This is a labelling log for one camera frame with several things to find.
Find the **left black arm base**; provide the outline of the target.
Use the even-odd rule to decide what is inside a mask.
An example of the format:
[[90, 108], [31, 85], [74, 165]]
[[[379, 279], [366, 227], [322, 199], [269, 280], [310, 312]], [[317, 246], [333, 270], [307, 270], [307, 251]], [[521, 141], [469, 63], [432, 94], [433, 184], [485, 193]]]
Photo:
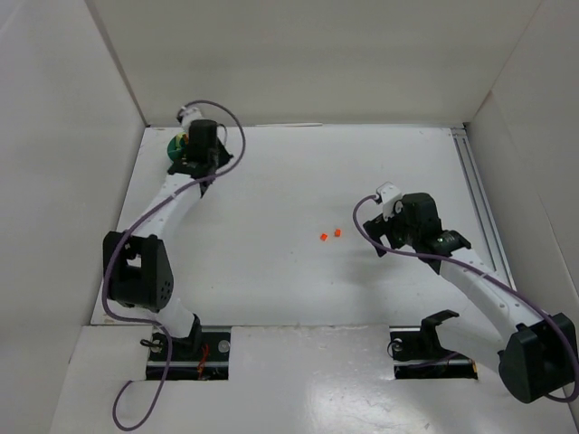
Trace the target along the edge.
[[[168, 381], [226, 381], [229, 378], [229, 358], [232, 328], [205, 326], [196, 329], [190, 338], [173, 339], [173, 352], [166, 379]], [[146, 379], [160, 380], [166, 366], [168, 343], [166, 336], [155, 331], [140, 344], [147, 348]]]

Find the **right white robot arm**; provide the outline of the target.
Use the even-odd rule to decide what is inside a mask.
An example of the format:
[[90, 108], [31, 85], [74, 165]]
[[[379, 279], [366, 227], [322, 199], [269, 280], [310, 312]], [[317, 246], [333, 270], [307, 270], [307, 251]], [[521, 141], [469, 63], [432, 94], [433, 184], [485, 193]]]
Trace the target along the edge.
[[[357, 220], [362, 204], [382, 210], [371, 220]], [[424, 369], [455, 355], [467, 356], [496, 372], [510, 394], [523, 403], [555, 401], [556, 390], [578, 384], [578, 348], [573, 321], [548, 314], [511, 288], [487, 266], [459, 232], [443, 228], [434, 199], [427, 193], [403, 194], [393, 184], [362, 198], [352, 214], [362, 237], [387, 253], [417, 258], [455, 288], [495, 331], [486, 334], [460, 324], [460, 314], [446, 309], [425, 317], [410, 342], [395, 339], [393, 351]]]

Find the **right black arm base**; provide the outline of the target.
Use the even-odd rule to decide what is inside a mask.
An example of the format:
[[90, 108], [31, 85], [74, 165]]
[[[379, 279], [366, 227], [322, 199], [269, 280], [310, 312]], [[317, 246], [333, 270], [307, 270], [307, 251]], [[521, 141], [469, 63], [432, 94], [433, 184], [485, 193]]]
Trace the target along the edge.
[[419, 325], [391, 326], [387, 353], [394, 361], [396, 380], [478, 380], [476, 364], [463, 354], [444, 349], [436, 327], [458, 317], [442, 310], [425, 317]]

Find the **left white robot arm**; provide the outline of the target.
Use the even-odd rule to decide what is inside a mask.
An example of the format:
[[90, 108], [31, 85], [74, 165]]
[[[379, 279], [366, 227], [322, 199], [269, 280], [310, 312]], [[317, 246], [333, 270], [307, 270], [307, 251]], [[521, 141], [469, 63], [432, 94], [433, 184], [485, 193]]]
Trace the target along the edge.
[[166, 244], [185, 215], [203, 198], [207, 177], [233, 156], [218, 137], [221, 125], [200, 118], [169, 143], [171, 165], [164, 184], [131, 233], [109, 232], [103, 240], [103, 293], [124, 308], [138, 308], [162, 325], [188, 353], [202, 346], [198, 316], [174, 295], [175, 279]]

